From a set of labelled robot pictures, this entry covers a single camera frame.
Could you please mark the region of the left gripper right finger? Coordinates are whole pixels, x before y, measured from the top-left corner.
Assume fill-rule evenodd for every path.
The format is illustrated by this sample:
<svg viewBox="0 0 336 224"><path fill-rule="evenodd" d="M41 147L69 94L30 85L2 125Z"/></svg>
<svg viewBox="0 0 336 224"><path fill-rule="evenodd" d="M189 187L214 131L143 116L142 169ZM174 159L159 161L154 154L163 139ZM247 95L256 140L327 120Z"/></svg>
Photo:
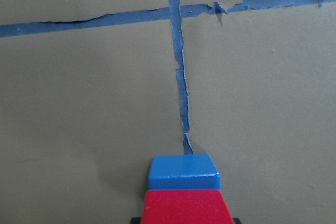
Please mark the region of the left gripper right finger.
<svg viewBox="0 0 336 224"><path fill-rule="evenodd" d="M234 224L240 224L240 219L239 218L233 218Z"/></svg>

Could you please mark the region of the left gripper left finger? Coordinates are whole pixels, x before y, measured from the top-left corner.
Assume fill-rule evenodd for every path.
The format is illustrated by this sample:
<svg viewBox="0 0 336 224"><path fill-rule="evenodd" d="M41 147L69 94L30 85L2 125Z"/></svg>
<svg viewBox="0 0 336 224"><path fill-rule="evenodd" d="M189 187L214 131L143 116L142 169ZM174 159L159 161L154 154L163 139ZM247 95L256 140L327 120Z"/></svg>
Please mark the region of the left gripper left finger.
<svg viewBox="0 0 336 224"><path fill-rule="evenodd" d="M140 223L141 223L141 217L131 218L131 224L140 224Z"/></svg>

